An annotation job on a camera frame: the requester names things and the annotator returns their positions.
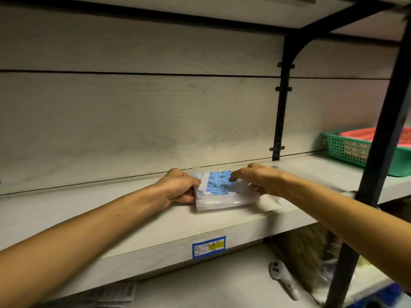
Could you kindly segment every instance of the black metal bracket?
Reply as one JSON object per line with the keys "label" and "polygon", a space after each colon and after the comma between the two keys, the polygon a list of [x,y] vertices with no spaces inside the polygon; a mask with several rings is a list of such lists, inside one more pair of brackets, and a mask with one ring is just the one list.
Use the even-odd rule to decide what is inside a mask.
{"label": "black metal bracket", "polygon": [[[355,199],[377,207],[391,160],[411,106],[411,22],[407,23]],[[342,307],[358,253],[343,243],[325,308]]]}
{"label": "black metal bracket", "polygon": [[277,66],[281,68],[281,81],[280,86],[275,89],[280,92],[280,94],[278,96],[277,119],[272,150],[273,161],[280,159],[287,94],[291,91],[289,89],[290,71],[295,68],[293,61],[298,53],[309,42],[332,30],[349,25],[391,7],[393,7],[393,4],[390,3],[377,0],[363,0],[285,36],[282,61],[277,64]]}

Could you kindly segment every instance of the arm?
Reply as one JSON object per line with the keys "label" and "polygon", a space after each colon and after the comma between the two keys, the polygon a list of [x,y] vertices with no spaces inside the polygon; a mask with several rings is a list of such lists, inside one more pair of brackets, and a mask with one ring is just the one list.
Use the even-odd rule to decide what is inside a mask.
{"label": "arm", "polygon": [[293,174],[252,163],[234,171],[261,192],[283,197],[411,290],[411,224]]}
{"label": "arm", "polygon": [[154,185],[122,196],[0,252],[0,307],[28,307],[150,215],[172,201],[194,202],[200,181],[172,169]]}

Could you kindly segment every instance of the person's left hand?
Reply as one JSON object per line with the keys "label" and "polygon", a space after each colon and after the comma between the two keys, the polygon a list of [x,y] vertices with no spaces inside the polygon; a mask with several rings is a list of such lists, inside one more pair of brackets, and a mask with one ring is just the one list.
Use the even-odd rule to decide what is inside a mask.
{"label": "person's left hand", "polygon": [[201,180],[188,175],[180,169],[172,168],[166,176],[160,179],[153,187],[158,188],[167,198],[167,208],[171,202],[194,203],[193,186],[199,186]]}

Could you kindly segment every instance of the yellow rectangle on label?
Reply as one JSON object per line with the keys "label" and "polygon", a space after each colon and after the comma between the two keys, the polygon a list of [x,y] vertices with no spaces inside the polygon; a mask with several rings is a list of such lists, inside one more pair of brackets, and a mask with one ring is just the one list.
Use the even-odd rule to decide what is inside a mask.
{"label": "yellow rectangle on label", "polygon": [[208,248],[209,248],[210,250],[212,250],[212,249],[214,249],[214,248],[222,248],[222,247],[224,247],[224,241],[208,246]]}

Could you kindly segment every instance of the forearm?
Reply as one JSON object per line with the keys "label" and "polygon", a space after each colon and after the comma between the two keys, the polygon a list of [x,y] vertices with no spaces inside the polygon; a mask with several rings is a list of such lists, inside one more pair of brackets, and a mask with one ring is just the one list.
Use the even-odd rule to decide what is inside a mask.
{"label": "forearm", "polygon": [[0,252],[0,307],[44,298],[158,211],[152,187],[125,195]]}
{"label": "forearm", "polygon": [[284,198],[411,289],[411,224],[311,181],[289,176],[282,183]]}

